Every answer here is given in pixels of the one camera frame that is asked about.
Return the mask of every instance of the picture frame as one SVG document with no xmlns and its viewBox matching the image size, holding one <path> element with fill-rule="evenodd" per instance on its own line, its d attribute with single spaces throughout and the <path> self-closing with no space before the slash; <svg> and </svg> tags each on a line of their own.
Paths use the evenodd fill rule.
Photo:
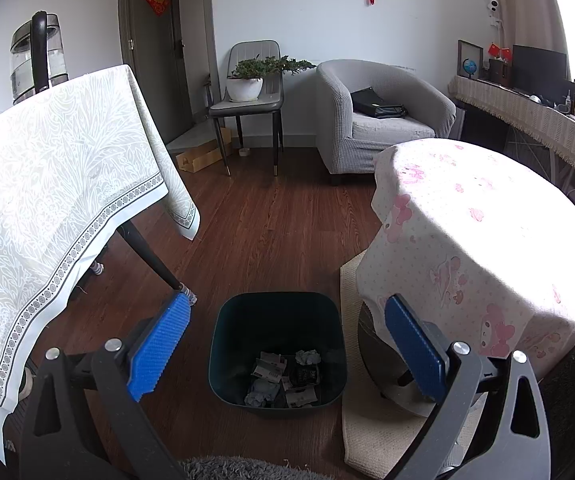
<svg viewBox="0 0 575 480">
<path fill-rule="evenodd" d="M 472 79 L 478 79 L 483 69 L 483 47 L 469 43 L 468 41 L 458 40 L 458 66 L 456 73 L 459 76 L 469 78 L 470 74 L 463 69 L 463 62 L 466 59 L 472 59 L 476 63 L 476 72 L 472 74 Z"/>
</svg>

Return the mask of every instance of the dark gray door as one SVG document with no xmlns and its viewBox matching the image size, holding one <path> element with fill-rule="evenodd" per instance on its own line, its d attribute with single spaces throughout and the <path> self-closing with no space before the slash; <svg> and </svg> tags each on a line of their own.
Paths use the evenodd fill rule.
<svg viewBox="0 0 575 480">
<path fill-rule="evenodd" d="M 128 0 L 133 69 L 165 143 L 192 127 L 179 0 Z"/>
</svg>

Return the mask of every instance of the black leather bag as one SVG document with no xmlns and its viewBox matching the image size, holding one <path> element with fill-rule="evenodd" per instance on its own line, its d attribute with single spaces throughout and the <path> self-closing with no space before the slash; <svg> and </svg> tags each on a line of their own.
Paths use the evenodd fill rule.
<svg viewBox="0 0 575 480">
<path fill-rule="evenodd" d="M 352 97 L 352 106 L 355 112 L 375 119 L 392 119 L 407 115 L 407 110 L 403 105 L 386 103 L 372 87 L 352 92 L 350 97 Z"/>
</svg>

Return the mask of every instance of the wooden box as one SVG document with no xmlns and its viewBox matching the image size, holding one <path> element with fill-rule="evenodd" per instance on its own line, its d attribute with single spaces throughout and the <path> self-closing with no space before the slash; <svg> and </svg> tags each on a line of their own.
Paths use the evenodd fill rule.
<svg viewBox="0 0 575 480">
<path fill-rule="evenodd" d="M 226 146 L 226 155 L 231 155 L 232 131 L 229 128 L 221 128 L 221 135 L 223 136 L 223 142 Z M 180 170 L 196 173 L 208 167 L 210 164 L 218 162 L 222 158 L 221 151 L 218 149 L 218 143 L 216 139 L 214 139 L 177 155 L 176 162 Z"/>
</svg>

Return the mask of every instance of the trash can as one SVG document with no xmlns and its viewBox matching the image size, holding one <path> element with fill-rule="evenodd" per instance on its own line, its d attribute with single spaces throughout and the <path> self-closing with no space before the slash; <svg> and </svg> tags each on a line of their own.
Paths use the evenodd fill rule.
<svg viewBox="0 0 575 480">
<path fill-rule="evenodd" d="M 244 405 L 261 352 L 321 354 L 319 402 L 303 408 L 252 408 Z M 317 292 L 240 294 L 221 307 L 210 351 L 210 387 L 223 402 L 266 415 L 290 416 L 331 404 L 347 382 L 341 318 L 334 302 Z"/>
</svg>

